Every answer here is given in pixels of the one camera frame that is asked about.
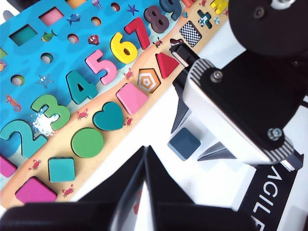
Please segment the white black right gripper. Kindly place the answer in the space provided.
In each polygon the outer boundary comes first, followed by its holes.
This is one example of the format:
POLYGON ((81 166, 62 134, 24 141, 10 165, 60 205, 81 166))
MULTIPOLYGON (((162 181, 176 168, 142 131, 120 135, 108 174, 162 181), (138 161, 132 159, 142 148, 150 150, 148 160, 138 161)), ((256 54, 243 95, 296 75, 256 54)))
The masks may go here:
POLYGON ((238 159, 250 165, 302 167, 285 132, 304 104, 306 64, 244 51, 223 68, 199 57, 188 45, 170 47, 184 66, 173 84, 179 96, 171 134, 192 112, 220 142, 197 161, 238 159))

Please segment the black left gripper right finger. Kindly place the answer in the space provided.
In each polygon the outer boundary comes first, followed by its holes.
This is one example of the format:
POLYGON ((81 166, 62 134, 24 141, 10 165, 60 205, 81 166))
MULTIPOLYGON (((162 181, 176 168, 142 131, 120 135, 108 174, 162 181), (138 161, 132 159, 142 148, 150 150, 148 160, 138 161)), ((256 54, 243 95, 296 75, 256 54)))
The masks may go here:
POLYGON ((156 231, 254 231, 252 219, 230 208, 197 205, 172 179, 151 146, 145 149, 146 184, 156 231))

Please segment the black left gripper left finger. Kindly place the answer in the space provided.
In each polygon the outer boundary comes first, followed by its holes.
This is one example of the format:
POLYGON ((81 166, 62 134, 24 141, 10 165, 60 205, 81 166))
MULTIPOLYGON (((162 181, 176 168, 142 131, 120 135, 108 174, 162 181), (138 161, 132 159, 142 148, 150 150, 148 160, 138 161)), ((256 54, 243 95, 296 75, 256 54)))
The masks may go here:
POLYGON ((8 209, 2 231, 132 231, 143 185, 142 146, 113 175, 79 199, 64 203, 27 203, 8 209))

